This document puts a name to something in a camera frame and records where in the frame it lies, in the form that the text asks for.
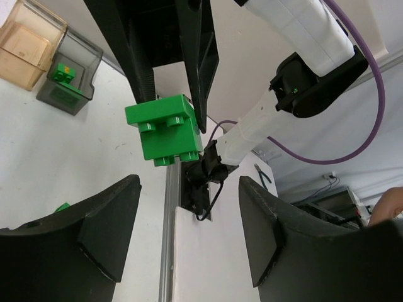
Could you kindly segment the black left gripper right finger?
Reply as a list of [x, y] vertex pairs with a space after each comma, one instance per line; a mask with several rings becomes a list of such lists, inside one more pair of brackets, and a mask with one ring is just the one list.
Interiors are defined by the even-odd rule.
[[401, 301], [402, 222], [352, 230], [318, 219], [247, 176], [239, 206], [261, 301]]

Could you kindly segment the small green lego brick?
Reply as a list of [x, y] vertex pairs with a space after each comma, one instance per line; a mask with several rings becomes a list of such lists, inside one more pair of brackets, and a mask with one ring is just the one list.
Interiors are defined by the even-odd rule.
[[52, 79], [58, 83], [70, 84], [76, 76], [76, 70], [63, 63], [58, 63], [52, 72]]

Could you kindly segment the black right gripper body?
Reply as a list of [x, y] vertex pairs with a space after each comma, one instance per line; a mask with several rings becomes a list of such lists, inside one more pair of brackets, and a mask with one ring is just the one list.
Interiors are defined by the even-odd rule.
[[176, 1], [135, 1], [134, 22], [153, 67], [184, 62]]

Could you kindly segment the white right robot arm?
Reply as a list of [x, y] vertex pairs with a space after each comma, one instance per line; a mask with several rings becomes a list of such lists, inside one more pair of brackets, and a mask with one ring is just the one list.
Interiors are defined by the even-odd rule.
[[136, 103], [125, 110], [155, 166], [191, 162], [202, 179], [231, 173], [288, 121], [326, 110], [368, 67], [363, 43], [321, 1], [239, 1], [264, 19], [295, 51], [277, 68], [269, 89], [225, 135], [206, 147], [207, 100], [219, 66], [209, 1], [87, 1], [92, 17], [126, 75]]

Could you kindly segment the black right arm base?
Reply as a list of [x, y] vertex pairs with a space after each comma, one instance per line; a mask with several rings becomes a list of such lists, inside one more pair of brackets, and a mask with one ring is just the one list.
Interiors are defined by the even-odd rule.
[[[211, 220], [211, 211], [224, 187], [224, 181], [238, 165], [219, 165], [208, 176], [203, 171], [203, 161], [181, 163], [181, 190], [179, 206], [192, 212], [198, 221]], [[210, 198], [209, 185], [219, 185], [215, 196]]]

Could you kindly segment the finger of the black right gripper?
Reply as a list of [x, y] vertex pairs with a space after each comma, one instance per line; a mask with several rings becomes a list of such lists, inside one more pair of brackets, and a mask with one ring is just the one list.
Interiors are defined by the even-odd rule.
[[219, 64], [216, 34], [210, 1], [175, 2], [183, 60], [202, 133], [207, 130], [207, 100]]
[[156, 98], [154, 71], [135, 25], [135, 1], [86, 1], [89, 12], [122, 68], [135, 101]]

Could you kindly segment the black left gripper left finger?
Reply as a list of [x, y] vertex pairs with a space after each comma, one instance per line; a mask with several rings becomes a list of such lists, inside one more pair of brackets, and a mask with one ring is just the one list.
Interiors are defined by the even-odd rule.
[[1, 230], [2, 301], [111, 301], [142, 186], [129, 175], [68, 208]]

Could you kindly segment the green stepped lego block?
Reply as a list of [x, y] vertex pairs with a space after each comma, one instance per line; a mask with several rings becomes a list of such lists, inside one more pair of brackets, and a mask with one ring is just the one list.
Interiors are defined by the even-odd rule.
[[125, 108], [127, 123], [138, 129], [145, 160], [156, 167], [176, 159], [192, 162], [203, 151], [195, 110], [183, 95], [171, 96]]

